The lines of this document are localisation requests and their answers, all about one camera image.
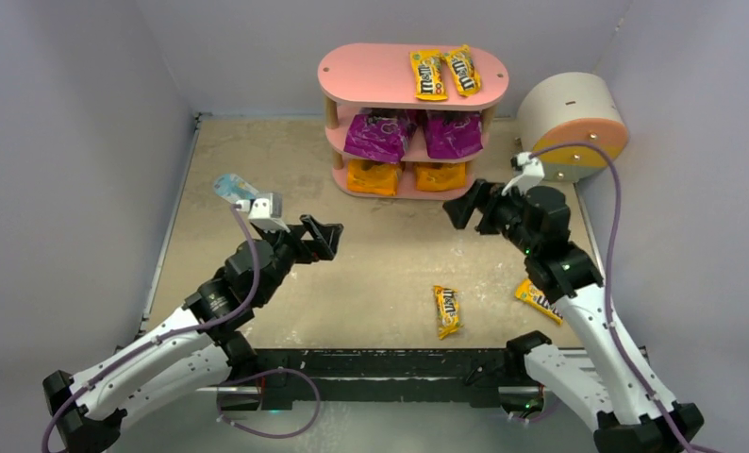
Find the purple grape candy bag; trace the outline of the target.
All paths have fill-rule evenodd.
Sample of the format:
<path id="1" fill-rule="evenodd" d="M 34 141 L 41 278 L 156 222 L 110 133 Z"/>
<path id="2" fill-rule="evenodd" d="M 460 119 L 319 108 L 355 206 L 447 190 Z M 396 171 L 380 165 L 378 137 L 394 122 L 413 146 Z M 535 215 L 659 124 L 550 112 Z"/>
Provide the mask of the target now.
<path id="1" fill-rule="evenodd" d="M 400 163 L 417 128 L 414 109 L 361 109 L 352 118 L 343 151 L 361 159 Z"/>
<path id="2" fill-rule="evenodd" d="M 483 149 L 479 111 L 427 110 L 423 128 L 432 159 L 463 159 Z"/>

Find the yellow m&m bag vertical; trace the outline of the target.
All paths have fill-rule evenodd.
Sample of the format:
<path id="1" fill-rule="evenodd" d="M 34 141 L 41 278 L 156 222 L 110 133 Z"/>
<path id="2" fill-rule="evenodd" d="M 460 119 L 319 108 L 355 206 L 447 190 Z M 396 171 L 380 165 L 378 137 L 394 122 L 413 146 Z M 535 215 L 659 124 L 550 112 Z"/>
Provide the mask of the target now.
<path id="1" fill-rule="evenodd" d="M 458 291 L 435 285 L 433 296 L 438 320 L 437 336 L 440 340 L 443 340 L 462 328 Z"/>

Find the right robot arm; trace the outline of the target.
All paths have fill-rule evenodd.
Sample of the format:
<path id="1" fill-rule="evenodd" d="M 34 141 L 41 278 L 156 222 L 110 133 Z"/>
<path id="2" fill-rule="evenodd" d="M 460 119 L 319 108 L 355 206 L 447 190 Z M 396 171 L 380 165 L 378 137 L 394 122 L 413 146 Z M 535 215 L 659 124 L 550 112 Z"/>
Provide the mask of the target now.
<path id="1" fill-rule="evenodd" d="M 499 234 L 524 254 L 531 283 L 563 315 L 596 374 L 566 361 L 538 331 L 506 344 L 508 368 L 551 391 L 591 430 L 600 452 L 683 452 L 704 424 L 657 378 L 616 313 L 608 283 L 591 256 L 570 239 L 571 211 L 559 190 L 478 179 L 443 203 L 456 229 L 482 215 L 476 231 Z"/>

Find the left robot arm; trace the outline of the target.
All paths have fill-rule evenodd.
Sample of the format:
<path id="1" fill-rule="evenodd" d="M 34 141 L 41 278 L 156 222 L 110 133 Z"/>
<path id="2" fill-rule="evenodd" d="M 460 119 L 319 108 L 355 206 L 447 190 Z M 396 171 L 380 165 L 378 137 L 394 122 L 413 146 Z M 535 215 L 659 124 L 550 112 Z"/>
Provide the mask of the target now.
<path id="1" fill-rule="evenodd" d="M 244 240 L 236 251 L 157 327 L 86 370 L 58 370 L 43 380 L 51 416 L 43 452 L 54 433 L 66 452 L 104 452 L 146 413 L 205 386 L 264 389 L 283 374 L 303 379 L 320 395 L 304 372 L 264 367 L 238 329 L 270 301 L 294 265 L 335 259 L 344 227 L 308 214 L 297 225 L 279 224 L 271 215 L 238 224 Z"/>

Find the large orange gummy candy bag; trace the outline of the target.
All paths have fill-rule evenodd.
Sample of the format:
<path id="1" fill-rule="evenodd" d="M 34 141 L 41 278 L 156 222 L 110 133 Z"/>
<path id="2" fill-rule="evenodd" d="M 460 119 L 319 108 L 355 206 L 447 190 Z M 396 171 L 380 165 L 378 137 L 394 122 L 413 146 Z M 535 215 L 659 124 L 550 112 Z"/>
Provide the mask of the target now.
<path id="1" fill-rule="evenodd" d="M 347 162 L 347 189 L 354 193 L 396 196 L 403 171 L 400 163 L 350 159 Z"/>

